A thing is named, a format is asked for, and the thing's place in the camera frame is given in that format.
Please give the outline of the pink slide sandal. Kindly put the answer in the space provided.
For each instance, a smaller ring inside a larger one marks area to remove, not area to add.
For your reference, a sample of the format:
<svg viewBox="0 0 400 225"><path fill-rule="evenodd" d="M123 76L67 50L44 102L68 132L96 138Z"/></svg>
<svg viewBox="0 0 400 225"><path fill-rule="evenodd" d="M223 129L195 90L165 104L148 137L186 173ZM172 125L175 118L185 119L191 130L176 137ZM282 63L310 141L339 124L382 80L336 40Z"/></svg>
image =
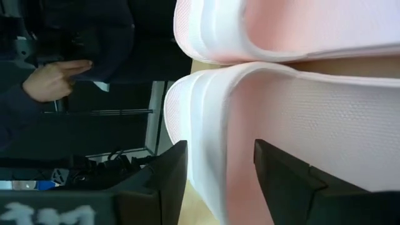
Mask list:
<svg viewBox="0 0 400 225"><path fill-rule="evenodd" d="M198 71L166 94L171 141L221 225L274 225L254 143L370 192L400 191L400 79L332 76L268 62Z"/></svg>
<svg viewBox="0 0 400 225"><path fill-rule="evenodd" d="M400 0L177 0L174 35L213 64L400 55Z"/></svg>

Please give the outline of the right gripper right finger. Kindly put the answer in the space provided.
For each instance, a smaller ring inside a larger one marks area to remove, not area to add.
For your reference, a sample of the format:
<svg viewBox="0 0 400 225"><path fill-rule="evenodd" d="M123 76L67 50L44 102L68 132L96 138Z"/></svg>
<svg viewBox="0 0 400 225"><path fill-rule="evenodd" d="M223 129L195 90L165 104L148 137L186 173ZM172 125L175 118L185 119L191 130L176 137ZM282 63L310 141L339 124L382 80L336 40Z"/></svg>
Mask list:
<svg viewBox="0 0 400 225"><path fill-rule="evenodd" d="M400 225L400 191L367 191L262 139L254 165L274 225Z"/></svg>

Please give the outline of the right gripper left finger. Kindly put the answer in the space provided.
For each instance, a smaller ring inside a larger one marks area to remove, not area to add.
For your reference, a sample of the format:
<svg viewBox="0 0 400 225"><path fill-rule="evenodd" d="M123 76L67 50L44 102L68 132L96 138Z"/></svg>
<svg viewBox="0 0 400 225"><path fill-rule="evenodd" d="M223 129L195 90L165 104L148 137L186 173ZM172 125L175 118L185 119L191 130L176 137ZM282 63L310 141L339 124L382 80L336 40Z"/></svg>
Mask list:
<svg viewBox="0 0 400 225"><path fill-rule="evenodd" d="M187 163L187 142L179 141L120 182L117 225L178 225Z"/></svg>

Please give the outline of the person's hand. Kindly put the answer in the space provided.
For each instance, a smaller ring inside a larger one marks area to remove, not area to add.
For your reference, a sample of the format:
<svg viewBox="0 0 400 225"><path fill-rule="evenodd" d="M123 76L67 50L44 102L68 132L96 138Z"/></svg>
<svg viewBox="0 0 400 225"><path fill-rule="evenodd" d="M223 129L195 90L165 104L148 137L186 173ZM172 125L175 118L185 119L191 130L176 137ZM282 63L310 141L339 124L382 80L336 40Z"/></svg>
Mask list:
<svg viewBox="0 0 400 225"><path fill-rule="evenodd" d="M90 60L61 61L36 69L22 84L24 91L35 101L56 101L72 93L72 76L90 70Z"/></svg>

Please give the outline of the person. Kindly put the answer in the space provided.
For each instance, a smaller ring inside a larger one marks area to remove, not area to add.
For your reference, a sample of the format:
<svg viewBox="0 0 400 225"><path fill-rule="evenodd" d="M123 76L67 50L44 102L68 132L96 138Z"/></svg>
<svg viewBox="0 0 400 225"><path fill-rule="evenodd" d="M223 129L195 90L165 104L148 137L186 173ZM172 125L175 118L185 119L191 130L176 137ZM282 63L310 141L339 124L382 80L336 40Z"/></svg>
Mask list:
<svg viewBox="0 0 400 225"><path fill-rule="evenodd" d="M56 159L144 146L154 81L189 73L177 0L0 0L0 158ZM38 68L90 60L72 93L38 102Z"/></svg>

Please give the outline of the silver and blue object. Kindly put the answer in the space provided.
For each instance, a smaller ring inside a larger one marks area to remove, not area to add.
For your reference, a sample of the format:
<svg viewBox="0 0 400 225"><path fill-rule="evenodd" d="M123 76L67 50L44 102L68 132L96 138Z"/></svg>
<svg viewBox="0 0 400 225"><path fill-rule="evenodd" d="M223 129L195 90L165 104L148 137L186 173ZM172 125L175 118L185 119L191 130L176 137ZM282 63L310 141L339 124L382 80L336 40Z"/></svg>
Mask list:
<svg viewBox="0 0 400 225"><path fill-rule="evenodd" d="M43 191L58 186L52 181L0 181L0 191Z"/></svg>

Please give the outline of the grey metal post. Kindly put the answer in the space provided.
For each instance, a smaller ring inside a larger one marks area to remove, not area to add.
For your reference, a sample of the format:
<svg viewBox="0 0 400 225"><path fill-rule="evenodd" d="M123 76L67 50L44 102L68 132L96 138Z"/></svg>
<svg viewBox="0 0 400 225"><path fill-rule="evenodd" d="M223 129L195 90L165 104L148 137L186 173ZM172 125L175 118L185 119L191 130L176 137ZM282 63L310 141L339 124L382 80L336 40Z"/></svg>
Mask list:
<svg viewBox="0 0 400 225"><path fill-rule="evenodd" d="M164 153L172 146L166 130L163 107L166 93L173 83L173 81L154 81L152 83L149 100L149 109L151 112L147 118L145 147L153 156Z"/></svg>

